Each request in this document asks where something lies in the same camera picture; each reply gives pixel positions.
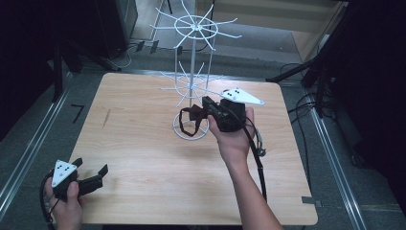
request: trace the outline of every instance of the strap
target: strap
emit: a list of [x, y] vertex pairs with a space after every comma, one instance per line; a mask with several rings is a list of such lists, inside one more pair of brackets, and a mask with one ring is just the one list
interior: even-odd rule
[[[196, 121], [194, 124], [194, 133], [189, 133], [183, 128], [183, 123], [182, 123], [182, 113], [183, 112], [189, 112], [189, 120], [190, 121]], [[183, 133], [186, 135], [193, 137], [194, 134], [197, 133], [197, 131], [200, 128], [200, 123], [204, 118], [207, 118], [207, 109], [206, 108], [201, 108], [198, 105], [194, 104], [192, 107], [186, 107], [182, 108], [179, 112], [179, 126], [180, 129], [182, 130]]]
[[255, 143], [254, 143], [254, 140], [253, 140], [253, 138], [251, 137], [251, 134], [250, 134], [250, 132], [248, 131], [246, 125], [239, 119], [239, 117], [236, 115], [236, 113], [234, 113], [234, 112], [233, 112], [231, 109], [229, 109], [228, 107], [223, 107], [223, 108], [225, 108], [226, 110], [228, 110], [228, 112], [229, 112], [230, 114], [232, 114], [235, 118], [237, 118], [237, 120], [241, 123], [242, 129], [244, 130], [245, 134], [246, 134], [247, 137], [248, 137], [248, 141], [249, 141], [249, 144], [250, 144], [250, 147], [251, 147], [251, 152], [252, 152], [253, 155], [254, 155], [254, 159], [255, 159], [255, 162], [256, 162], [257, 168], [258, 168], [259, 182], [260, 182], [260, 188], [261, 188], [261, 190], [262, 190], [262, 196], [263, 196], [263, 198], [267, 201], [266, 186], [265, 186], [265, 177], [264, 177], [264, 175], [263, 175], [263, 166], [262, 166], [262, 163], [260, 162], [259, 155], [258, 155], [258, 149], [257, 149], [257, 147], [256, 147], [256, 145], [255, 145]]

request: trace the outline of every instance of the white wire rack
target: white wire rack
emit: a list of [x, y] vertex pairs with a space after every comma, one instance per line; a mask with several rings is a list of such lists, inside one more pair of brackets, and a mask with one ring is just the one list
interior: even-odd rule
[[[185, 7], [183, 0], [182, 6], [185, 9], [186, 15], [181, 17], [174, 17], [170, 14], [159, 11], [159, 9], [156, 9], [160, 14], [173, 19], [174, 23], [172, 27], [155, 27], [152, 25], [151, 27], [156, 30], [175, 30], [182, 36], [182, 39], [179, 41], [179, 43], [173, 47], [175, 53], [174, 73], [172, 74], [162, 73], [165, 77], [170, 78], [174, 81], [174, 86], [171, 88], [160, 88], [160, 89], [175, 90], [179, 95], [182, 96], [177, 106], [179, 106], [186, 99], [189, 100], [189, 107], [191, 107], [193, 100], [198, 100], [200, 104], [202, 104], [201, 98], [203, 96], [205, 96], [208, 92], [214, 93], [209, 90], [209, 82], [219, 79], [219, 78], [210, 79], [210, 70], [212, 67], [213, 53], [215, 51], [214, 48], [215, 37], [217, 35], [224, 35], [230, 38], [240, 38], [241, 35], [224, 34], [219, 31], [218, 25], [230, 24], [235, 22], [237, 19], [225, 22], [214, 22], [212, 19], [209, 19], [208, 15], [212, 12], [214, 5], [212, 5], [209, 8], [209, 10], [206, 12], [204, 16], [191, 15], [187, 10], [187, 8]], [[187, 73], [181, 61], [178, 61], [177, 59], [178, 48], [182, 45], [182, 43], [186, 39], [190, 39], [192, 41], [191, 70], [189, 73]], [[200, 65], [200, 68], [197, 71], [197, 73], [195, 72], [196, 42], [199, 40], [204, 40], [207, 46], [211, 49], [207, 74], [204, 75], [201, 73], [205, 65], [204, 62]], [[178, 66], [182, 70], [180, 74], [178, 74]], [[206, 124], [200, 125], [200, 129], [195, 136], [193, 137], [186, 136], [184, 133], [180, 131], [178, 119], [179, 113], [173, 119], [173, 129], [175, 133], [183, 139], [186, 140], [200, 139], [203, 136], [205, 136], [209, 130], [209, 122], [206, 120]], [[192, 126], [194, 128], [194, 121], [186, 120], [182, 121], [182, 124], [184, 125], [184, 127]]]

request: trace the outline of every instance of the black strap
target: black strap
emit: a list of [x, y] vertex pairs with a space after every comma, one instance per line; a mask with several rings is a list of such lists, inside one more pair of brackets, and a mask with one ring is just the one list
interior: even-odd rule
[[47, 223], [47, 227], [49, 230], [55, 230], [54, 224], [53, 224], [53, 218], [51, 217], [51, 214], [47, 211], [45, 207], [45, 201], [44, 201], [44, 186], [47, 181], [47, 179], [51, 176], [53, 176], [54, 170], [51, 170], [48, 172], [48, 174], [42, 179], [41, 182], [41, 187], [39, 188], [39, 204], [41, 205], [41, 211], [42, 215], [45, 218], [45, 222]]
[[[189, 120], [190, 121], [196, 121], [195, 126], [194, 126], [194, 133], [189, 133], [183, 128], [183, 123], [182, 123], [182, 113], [183, 112], [189, 112]], [[200, 127], [200, 123], [204, 118], [207, 118], [207, 109], [206, 108], [201, 108], [198, 105], [194, 104], [192, 107], [186, 107], [182, 108], [179, 112], [179, 126], [180, 129], [182, 130], [183, 133], [186, 135], [193, 137], [194, 134], [197, 133]]]
[[254, 155], [255, 162], [257, 164], [258, 168], [258, 175], [259, 175], [259, 183], [260, 183], [260, 189], [262, 190], [262, 196], [265, 200], [267, 200], [267, 195], [266, 195], [266, 186], [265, 186], [265, 177], [263, 175], [263, 166], [262, 163], [260, 162], [259, 155], [258, 155], [258, 149], [255, 146], [254, 140], [251, 137], [250, 132], [248, 131], [246, 126], [243, 126], [242, 129], [244, 130], [245, 134], [247, 134], [248, 140], [250, 142], [251, 146], [251, 152]]

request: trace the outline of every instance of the hand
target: hand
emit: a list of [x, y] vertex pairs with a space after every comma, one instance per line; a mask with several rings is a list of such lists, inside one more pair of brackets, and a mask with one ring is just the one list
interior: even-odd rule
[[57, 201], [57, 198], [53, 195], [53, 189], [51, 186], [52, 177], [48, 178], [45, 184], [45, 191], [50, 199], [50, 207], [54, 207], [53, 214], [56, 218], [56, 224], [58, 230], [79, 230], [81, 226], [81, 203], [82, 198], [78, 199], [79, 184], [78, 182], [72, 182], [68, 187], [67, 201]]
[[[245, 113], [247, 118], [254, 123], [254, 109], [252, 107], [247, 107]], [[241, 129], [236, 132], [221, 132], [217, 127], [215, 118], [209, 115], [208, 119], [210, 124], [209, 129], [217, 139], [221, 157], [227, 167], [246, 165], [250, 144], [244, 130]], [[253, 137], [254, 129], [252, 126], [249, 126], [249, 124], [250, 122], [247, 120], [247, 129], [250, 132], [251, 137]]]

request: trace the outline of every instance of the round base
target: round base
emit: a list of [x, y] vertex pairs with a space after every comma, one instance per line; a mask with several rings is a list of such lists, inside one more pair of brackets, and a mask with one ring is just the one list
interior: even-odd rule
[[[209, 120], [205, 119], [206, 122], [202, 121], [200, 123], [200, 127], [199, 130], [197, 131], [196, 134], [194, 134], [193, 137], [188, 136], [187, 134], [183, 133], [182, 130], [180, 129], [180, 125], [179, 125], [179, 113], [175, 116], [175, 118], [173, 119], [173, 130], [175, 131], [175, 133], [185, 139], [185, 140], [189, 140], [189, 141], [194, 141], [194, 140], [198, 140], [202, 137], [204, 137], [207, 132], [209, 131]], [[189, 133], [194, 133], [195, 130], [195, 121], [190, 121], [190, 120], [183, 120], [182, 121], [183, 124], [183, 128], [188, 131]]]

